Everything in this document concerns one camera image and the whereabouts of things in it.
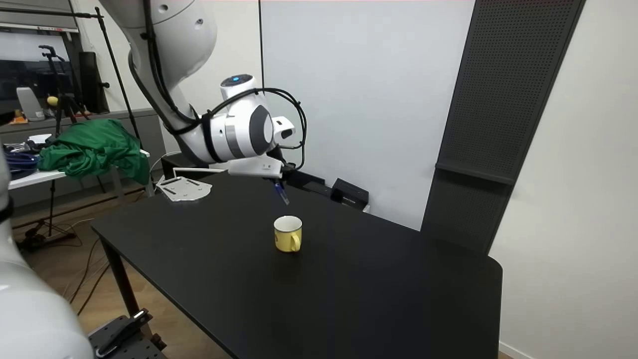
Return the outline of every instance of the wooden floor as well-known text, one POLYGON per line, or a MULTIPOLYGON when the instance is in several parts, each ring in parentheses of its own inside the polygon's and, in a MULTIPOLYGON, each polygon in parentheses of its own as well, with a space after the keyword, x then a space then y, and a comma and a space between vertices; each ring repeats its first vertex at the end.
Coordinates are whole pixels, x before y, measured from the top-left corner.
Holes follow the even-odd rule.
MULTIPOLYGON (((72 208, 78 203, 92 201, 97 198, 106 197, 105 195, 92 195, 79 201, 71 201, 66 204, 56 206, 56 211, 62 211, 65 208, 72 208)), ((138 198, 138 194, 129 195, 127 200, 134 201, 138 198)), ((61 227, 67 227, 75 222, 87 218, 92 218, 104 214, 110 210, 116 210, 117 201, 106 202, 86 210, 78 211, 69 215, 59 217, 55 223, 61 227)), ((13 225, 27 222, 28 220, 43 217, 46 211, 42 207, 38 209, 34 207, 30 213, 23 213, 18 218, 14 218, 13 225)), ((20 241, 24 238, 24 231, 27 228, 17 229, 14 231, 14 238, 20 241)), ((52 247, 46 248, 33 254, 25 256, 27 262, 33 267, 34 271, 43 278, 58 293, 63 294, 65 288, 75 278, 66 297, 69 298, 77 287, 79 276, 76 274, 85 268, 89 249, 97 240, 97 236, 93 233, 88 222, 78 224, 74 227, 80 239, 83 242, 81 247, 52 247)), ((106 259, 103 257, 104 252, 100 244, 97 244, 93 254, 92 263, 94 264, 89 270, 89 275, 97 272, 106 259)), ((131 285, 135 291, 138 303, 141 307, 149 309, 153 315, 150 322, 153 333, 161 335, 163 341, 167 344, 164 354, 169 359, 217 359, 229 358, 211 339, 209 339, 199 328, 191 323, 188 318, 180 313, 167 299, 162 296, 155 288, 152 287, 139 273, 127 265, 127 271, 131 280, 131 285)), ((84 303, 89 291, 93 287, 98 275, 91 278, 78 292, 72 306, 77 311, 82 303, 84 303)), ((93 297, 87 304, 83 313, 80 315, 80 323, 84 330, 88 333, 111 319, 126 314, 124 303, 120 297, 115 280, 110 270, 100 281, 93 297)), ((451 351, 448 357, 443 359, 456 359, 454 352, 451 351)), ((509 356, 501 354, 499 359, 510 359, 509 356)))

